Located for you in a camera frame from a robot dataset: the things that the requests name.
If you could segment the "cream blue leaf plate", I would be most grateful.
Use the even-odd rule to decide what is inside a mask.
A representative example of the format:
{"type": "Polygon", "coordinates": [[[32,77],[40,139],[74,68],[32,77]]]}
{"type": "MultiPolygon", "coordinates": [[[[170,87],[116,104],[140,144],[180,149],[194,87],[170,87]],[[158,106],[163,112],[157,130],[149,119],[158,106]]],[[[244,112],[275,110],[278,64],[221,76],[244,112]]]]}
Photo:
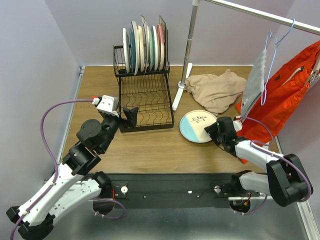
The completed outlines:
{"type": "Polygon", "coordinates": [[[205,131],[206,127],[211,126],[217,121],[217,117],[206,110],[192,110],[186,113],[180,120],[180,133],[188,141],[203,144],[212,139],[205,131]]]}

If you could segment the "white blue striped plate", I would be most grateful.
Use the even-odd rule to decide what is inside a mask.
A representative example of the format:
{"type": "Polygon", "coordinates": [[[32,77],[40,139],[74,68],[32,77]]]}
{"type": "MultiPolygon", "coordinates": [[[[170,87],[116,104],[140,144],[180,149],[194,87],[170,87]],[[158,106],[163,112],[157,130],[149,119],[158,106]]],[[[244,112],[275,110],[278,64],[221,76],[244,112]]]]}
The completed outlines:
{"type": "Polygon", "coordinates": [[[122,41],[123,41],[123,52],[124,52],[124,62],[125,62],[125,71],[129,73],[131,70],[131,58],[130,58],[130,49],[129,49],[129,36],[127,34],[126,28],[122,29],[122,41]]]}

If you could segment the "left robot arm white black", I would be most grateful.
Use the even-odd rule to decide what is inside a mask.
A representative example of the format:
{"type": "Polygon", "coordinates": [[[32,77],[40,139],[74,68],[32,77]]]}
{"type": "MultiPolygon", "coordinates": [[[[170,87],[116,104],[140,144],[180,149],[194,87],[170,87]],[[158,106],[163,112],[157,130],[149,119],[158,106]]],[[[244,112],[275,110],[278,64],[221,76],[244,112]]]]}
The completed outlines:
{"type": "Polygon", "coordinates": [[[124,108],[126,118],[121,118],[100,110],[102,121],[86,120],[76,134],[79,141],[62,163],[55,165],[54,175],[26,203],[7,210],[6,215],[15,224],[12,233],[18,231],[24,240],[43,240],[61,218],[87,200],[110,202],[123,209],[123,204],[115,200],[111,179],[103,171],[94,173],[72,192],[68,190],[101,161],[100,155],[106,153],[120,126],[136,126],[138,111],[138,107],[124,108]]]}

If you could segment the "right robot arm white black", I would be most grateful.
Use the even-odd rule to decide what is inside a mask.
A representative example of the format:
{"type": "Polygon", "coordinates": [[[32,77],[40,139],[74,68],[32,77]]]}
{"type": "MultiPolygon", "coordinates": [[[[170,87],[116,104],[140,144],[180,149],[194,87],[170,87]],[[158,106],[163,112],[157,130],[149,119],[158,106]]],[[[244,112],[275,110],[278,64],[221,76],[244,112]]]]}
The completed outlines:
{"type": "Polygon", "coordinates": [[[245,170],[234,174],[230,183],[230,191],[234,195],[255,191],[271,196],[279,206],[286,207],[295,202],[304,202],[313,194],[313,186],[297,155],[272,152],[238,136],[231,117],[219,117],[204,130],[225,152],[265,171],[262,174],[245,170]]]}

